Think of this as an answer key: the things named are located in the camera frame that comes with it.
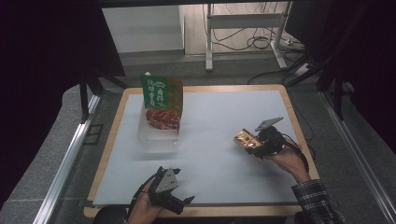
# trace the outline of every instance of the food package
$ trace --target food package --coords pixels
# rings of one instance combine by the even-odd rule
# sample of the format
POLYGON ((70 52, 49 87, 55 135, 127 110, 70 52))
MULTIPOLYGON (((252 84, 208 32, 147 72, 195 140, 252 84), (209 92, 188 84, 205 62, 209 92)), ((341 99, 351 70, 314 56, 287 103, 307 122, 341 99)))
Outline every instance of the food package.
POLYGON ((181 79, 142 75, 141 82, 148 124, 160 130, 177 130, 178 133, 183 111, 181 79))
MULTIPOLYGON (((254 150, 262 146, 262 142, 246 129, 242 129, 242 131, 233 138, 233 141, 245 151, 254 150)), ((256 160, 262 161, 261 157, 256 157, 254 154, 251 155, 256 160)))

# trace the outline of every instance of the wooden table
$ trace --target wooden table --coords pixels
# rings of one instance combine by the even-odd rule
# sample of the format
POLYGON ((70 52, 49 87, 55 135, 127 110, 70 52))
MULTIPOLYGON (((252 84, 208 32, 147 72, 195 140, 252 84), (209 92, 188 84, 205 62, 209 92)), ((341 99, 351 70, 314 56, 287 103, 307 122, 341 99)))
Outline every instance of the wooden table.
MULTIPOLYGON (((285 107, 288 111, 292 127, 296 133, 297 140, 301 146, 302 152, 307 157, 310 175, 313 179, 318 178, 318 171, 312 160, 310 151, 304 140, 303 132, 298 123, 294 110, 292 108, 289 96, 286 89, 281 85, 241 85, 241 86, 189 86, 184 87, 184 92, 211 92, 211 91, 279 91, 285 107)), ((126 89, 120 100, 116 117, 114 118, 110 134, 107 138, 106 146, 102 159, 98 166, 95 179, 92 183, 92 188, 88 196, 88 201, 93 201, 98 190, 99 184, 104 176, 108 159, 110 158, 112 148, 115 143, 117 131, 120 127, 120 121, 125 109, 128 96, 130 94, 141 94, 142 89, 130 88, 126 89)), ((85 207, 84 215, 86 217, 95 217, 99 208, 85 207)), ((294 216, 298 211, 301 211, 299 205, 248 205, 248 206, 186 206, 183 213, 176 215, 168 210, 163 210, 160 217, 287 217, 294 216)))

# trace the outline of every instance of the wrist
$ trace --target wrist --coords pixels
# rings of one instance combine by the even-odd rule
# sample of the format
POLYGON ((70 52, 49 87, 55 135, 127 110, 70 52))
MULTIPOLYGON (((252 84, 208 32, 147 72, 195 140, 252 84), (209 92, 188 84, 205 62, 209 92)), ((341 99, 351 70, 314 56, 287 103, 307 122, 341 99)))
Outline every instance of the wrist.
POLYGON ((308 172, 300 172, 297 174, 293 174, 293 177, 296 180, 297 184, 311 180, 311 176, 309 175, 308 172))

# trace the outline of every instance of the white surface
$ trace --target white surface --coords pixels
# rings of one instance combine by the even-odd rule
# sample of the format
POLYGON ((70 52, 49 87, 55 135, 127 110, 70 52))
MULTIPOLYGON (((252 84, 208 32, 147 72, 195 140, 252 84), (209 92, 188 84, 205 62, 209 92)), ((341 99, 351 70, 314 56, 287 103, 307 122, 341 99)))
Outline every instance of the white surface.
POLYGON ((184 49, 179 6, 102 10, 118 53, 184 49))
POLYGON ((233 142, 243 129, 283 117, 276 128, 296 140, 279 91, 185 92, 178 151, 147 153, 137 140, 143 95, 130 95, 95 205, 129 204, 157 169, 180 168, 172 194, 192 203, 296 202, 291 175, 259 163, 233 142))

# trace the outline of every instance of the human hand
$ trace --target human hand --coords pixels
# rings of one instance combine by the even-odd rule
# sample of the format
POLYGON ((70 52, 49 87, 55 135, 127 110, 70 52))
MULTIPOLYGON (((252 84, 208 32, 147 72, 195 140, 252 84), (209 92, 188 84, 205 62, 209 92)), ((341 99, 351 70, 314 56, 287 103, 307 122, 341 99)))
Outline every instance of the human hand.
POLYGON ((162 207, 152 204, 149 200, 148 190, 151 183, 152 180, 147 183, 139 196, 137 196, 134 208, 128 218, 129 224, 150 224, 163 210, 162 207))
POLYGON ((282 170, 291 174, 297 183, 311 180, 309 173, 305 170, 304 162, 291 147, 284 146, 282 151, 266 156, 265 159, 275 162, 282 170))

